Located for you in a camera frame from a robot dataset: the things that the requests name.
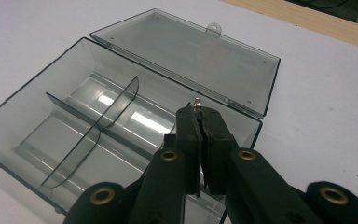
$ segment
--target brass ring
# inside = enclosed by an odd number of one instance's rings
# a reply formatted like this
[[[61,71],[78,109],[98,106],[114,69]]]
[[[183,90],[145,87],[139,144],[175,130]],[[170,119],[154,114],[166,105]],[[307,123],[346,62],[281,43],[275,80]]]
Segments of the brass ring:
[[[319,189],[319,192],[321,193],[322,197],[324,197],[330,203],[336,203],[340,205],[348,203],[348,197],[338,189],[322,187]]]
[[[255,159],[255,154],[251,151],[246,151],[246,150],[239,152],[238,156],[246,161],[252,161]]]
[[[178,154],[174,151],[165,151],[161,153],[160,157],[165,161],[174,161],[178,158]]]
[[[92,192],[89,200],[95,205],[101,205],[109,203],[113,198],[115,198],[115,191],[112,188],[101,187]]]

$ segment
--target box lid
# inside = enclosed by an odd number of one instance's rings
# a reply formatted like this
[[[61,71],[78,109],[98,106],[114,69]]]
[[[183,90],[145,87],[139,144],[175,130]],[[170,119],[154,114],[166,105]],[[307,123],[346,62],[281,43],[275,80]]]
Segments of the box lid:
[[[263,118],[280,59],[158,9],[90,36],[108,48],[199,93]]]

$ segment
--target white table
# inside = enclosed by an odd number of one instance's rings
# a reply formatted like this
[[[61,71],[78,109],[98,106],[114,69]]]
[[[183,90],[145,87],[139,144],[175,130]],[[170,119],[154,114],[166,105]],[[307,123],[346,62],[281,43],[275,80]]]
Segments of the white table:
[[[0,104],[80,37],[159,8],[282,59],[255,148],[291,185],[358,196],[358,47],[220,1],[0,1]],[[0,170],[0,223],[63,216]]]

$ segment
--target transparent plastic box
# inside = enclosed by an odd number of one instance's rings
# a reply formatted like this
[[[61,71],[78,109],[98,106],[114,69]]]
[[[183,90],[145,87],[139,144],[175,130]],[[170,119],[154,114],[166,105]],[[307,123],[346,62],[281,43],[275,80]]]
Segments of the transparent plastic box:
[[[65,213],[93,184],[137,180],[196,98],[253,147],[280,60],[219,30],[153,9],[81,38],[0,105],[0,166]],[[223,200],[186,196],[185,222],[219,223]]]

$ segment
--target wooden strip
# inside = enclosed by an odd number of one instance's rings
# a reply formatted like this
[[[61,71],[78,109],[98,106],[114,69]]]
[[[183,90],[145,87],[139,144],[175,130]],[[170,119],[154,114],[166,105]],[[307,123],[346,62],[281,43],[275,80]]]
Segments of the wooden strip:
[[[283,0],[223,0],[358,46],[358,24]]]

